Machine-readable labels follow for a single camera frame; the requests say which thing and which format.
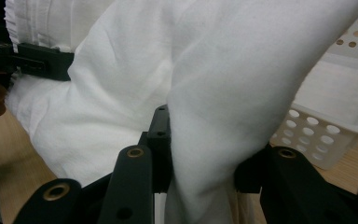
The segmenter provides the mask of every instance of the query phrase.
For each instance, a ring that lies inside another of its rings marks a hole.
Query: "perforated plastic crate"
[[[358,143],[358,20],[307,76],[271,143],[323,169]]]

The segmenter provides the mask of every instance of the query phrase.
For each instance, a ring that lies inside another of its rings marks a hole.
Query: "wooden surface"
[[[358,190],[358,147],[350,150],[331,170],[319,170],[324,178],[350,192]],[[12,223],[21,207],[41,185],[56,178],[34,152],[27,133],[6,113],[0,118],[0,209],[4,223]],[[266,223],[255,201],[256,223]]]

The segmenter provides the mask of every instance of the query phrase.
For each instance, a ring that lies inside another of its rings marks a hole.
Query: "white fabric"
[[[112,171],[168,96],[166,223],[246,223],[236,166],[267,143],[305,75],[357,16],[353,0],[116,0],[76,50],[71,82],[23,76],[7,105],[50,169],[86,185]],[[62,24],[44,23],[38,42],[32,31],[19,39],[75,48],[57,35],[67,18],[51,21]]]

